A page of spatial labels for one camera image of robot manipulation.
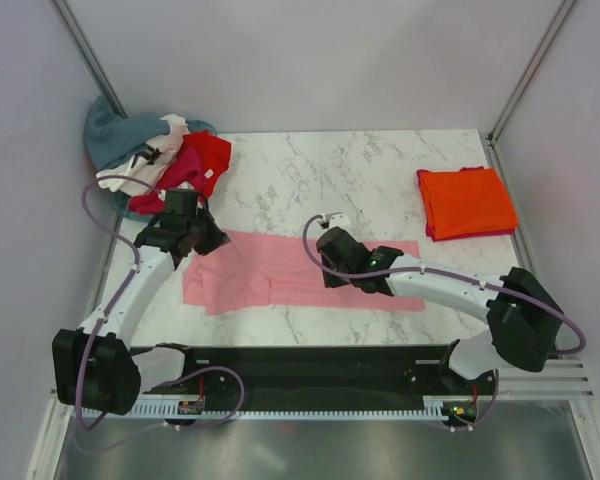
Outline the pink t-shirt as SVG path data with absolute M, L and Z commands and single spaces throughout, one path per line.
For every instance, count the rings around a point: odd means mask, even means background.
M 327 288 L 323 271 L 308 258 L 299 237 L 230 231 L 230 242 L 193 257 L 182 280 L 183 302 L 209 316 L 249 307 L 299 307 L 421 312 L 415 297 L 366 294 L 345 284 Z

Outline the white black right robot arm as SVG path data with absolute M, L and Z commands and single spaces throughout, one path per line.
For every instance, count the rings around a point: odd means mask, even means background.
M 425 264 L 388 246 L 368 249 L 334 227 L 317 241 L 328 274 L 369 293 L 418 297 L 483 321 L 488 329 L 450 344 L 438 381 L 457 394 L 482 374 L 505 367 L 539 373 L 552 355 L 559 308 L 529 271 L 513 267 L 504 276 L 463 274 Z

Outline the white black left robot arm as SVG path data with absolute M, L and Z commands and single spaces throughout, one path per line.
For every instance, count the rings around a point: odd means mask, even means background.
M 125 415 L 138 396 L 163 383 L 188 393 L 199 369 L 173 347 L 152 347 L 134 355 L 131 341 L 150 303 L 190 254 L 207 255 L 226 245 L 206 197 L 173 189 L 164 206 L 130 241 L 132 261 L 118 289 L 75 330 L 52 341 L 56 392 L 76 409 Z

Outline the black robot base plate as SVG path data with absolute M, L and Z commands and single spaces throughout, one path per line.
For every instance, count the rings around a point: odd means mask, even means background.
M 183 382 L 155 394 L 202 394 L 230 410 L 420 407 L 427 396 L 472 401 L 494 392 L 488 372 L 447 384 L 439 367 L 447 351 L 434 346 L 188 347 Z

